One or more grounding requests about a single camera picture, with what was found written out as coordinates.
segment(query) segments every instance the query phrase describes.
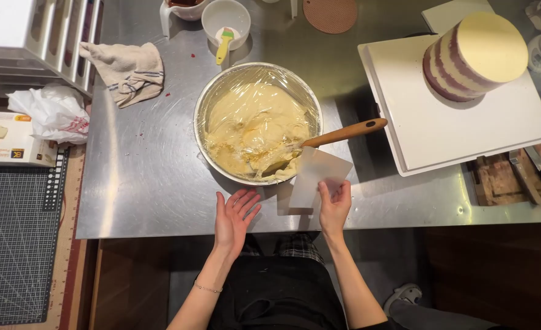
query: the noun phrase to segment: person's left hand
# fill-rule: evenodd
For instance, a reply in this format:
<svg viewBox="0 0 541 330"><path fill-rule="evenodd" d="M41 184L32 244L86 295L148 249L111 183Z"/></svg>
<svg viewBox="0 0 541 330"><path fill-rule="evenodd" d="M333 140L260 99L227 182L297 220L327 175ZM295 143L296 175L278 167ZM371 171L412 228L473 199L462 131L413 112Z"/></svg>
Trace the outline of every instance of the person's left hand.
<svg viewBox="0 0 541 330"><path fill-rule="evenodd" d="M231 195L228 202L224 204L223 195L217 191L218 202L216 206L216 242L214 249L227 253L230 262L234 262L246 238L246 229L250 222L259 212L261 206L256 205L254 210L246 217L246 213L260 199L255 189L240 189Z"/></svg>

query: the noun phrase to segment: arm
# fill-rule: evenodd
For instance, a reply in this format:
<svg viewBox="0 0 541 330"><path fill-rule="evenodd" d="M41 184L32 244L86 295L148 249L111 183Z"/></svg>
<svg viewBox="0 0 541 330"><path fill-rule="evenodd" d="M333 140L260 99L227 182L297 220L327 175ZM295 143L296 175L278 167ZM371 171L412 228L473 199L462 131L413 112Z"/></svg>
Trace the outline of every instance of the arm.
<svg viewBox="0 0 541 330"><path fill-rule="evenodd" d="M387 316L364 282L344 241L344 223L352 204L350 182L344 181L333 197L325 183L319 183L321 230L332 253L344 311L350 329L363 328L387 321Z"/></svg>
<svg viewBox="0 0 541 330"><path fill-rule="evenodd" d="M230 267L244 246L246 229L260 210L260 205L257 205L245 217L246 212L260 199L254 189L238 190L225 205L222 193L217 192L216 195L216 240L195 281L202 289L193 286L167 330L196 330L207 327L220 293L203 288L217 291L222 289Z"/></svg>

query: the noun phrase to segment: black apron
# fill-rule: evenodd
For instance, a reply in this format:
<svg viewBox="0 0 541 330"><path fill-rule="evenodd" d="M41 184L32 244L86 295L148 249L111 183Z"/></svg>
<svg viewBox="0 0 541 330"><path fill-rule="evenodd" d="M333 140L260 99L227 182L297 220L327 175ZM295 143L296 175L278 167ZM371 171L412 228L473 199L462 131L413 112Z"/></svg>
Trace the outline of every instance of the black apron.
<svg viewBox="0 0 541 330"><path fill-rule="evenodd" d="M332 279L302 257L239 257L232 265L208 329L345 330Z"/></svg>

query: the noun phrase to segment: white plastic bag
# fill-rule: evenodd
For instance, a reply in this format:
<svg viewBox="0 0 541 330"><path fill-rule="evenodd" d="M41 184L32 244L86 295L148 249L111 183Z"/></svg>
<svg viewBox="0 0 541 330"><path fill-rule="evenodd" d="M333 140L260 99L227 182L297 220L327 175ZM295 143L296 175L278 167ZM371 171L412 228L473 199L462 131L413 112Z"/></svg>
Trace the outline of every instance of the white plastic bag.
<svg viewBox="0 0 541 330"><path fill-rule="evenodd" d="M32 137L76 145L87 142L89 115L84 110L83 97L76 90L47 85L7 95L8 109L32 118Z"/></svg>

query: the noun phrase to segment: yellow brush handle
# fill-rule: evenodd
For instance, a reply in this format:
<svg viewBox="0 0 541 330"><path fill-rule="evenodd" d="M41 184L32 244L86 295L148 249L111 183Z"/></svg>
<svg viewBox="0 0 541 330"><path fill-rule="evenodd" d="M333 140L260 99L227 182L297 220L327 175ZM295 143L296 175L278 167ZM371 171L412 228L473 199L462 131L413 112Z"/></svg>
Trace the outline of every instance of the yellow brush handle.
<svg viewBox="0 0 541 330"><path fill-rule="evenodd" d="M218 48L218 52L216 53L216 64L220 65L222 64L223 60L226 58L226 55L228 55L228 46L230 45L230 40L232 40L229 36L222 36L222 44Z"/></svg>

